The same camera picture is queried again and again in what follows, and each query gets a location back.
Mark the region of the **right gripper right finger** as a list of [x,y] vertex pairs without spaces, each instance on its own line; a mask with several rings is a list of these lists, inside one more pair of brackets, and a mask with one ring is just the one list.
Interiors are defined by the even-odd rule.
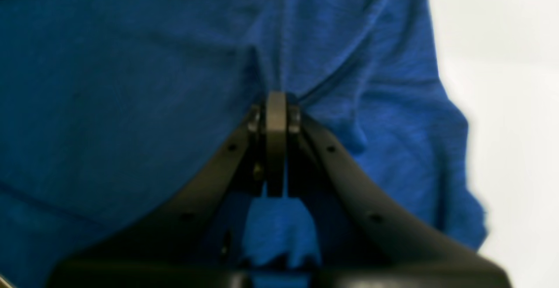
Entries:
[[509,288],[506,272],[398,205],[324,126],[286,107],[287,191],[314,219],[311,288]]

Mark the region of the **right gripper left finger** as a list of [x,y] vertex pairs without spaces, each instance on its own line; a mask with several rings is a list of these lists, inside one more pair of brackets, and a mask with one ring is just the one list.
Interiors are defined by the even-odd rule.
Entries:
[[251,288],[245,271],[187,265],[234,191],[284,193],[288,100],[271,92],[200,172],[145,218],[60,262],[48,288]]

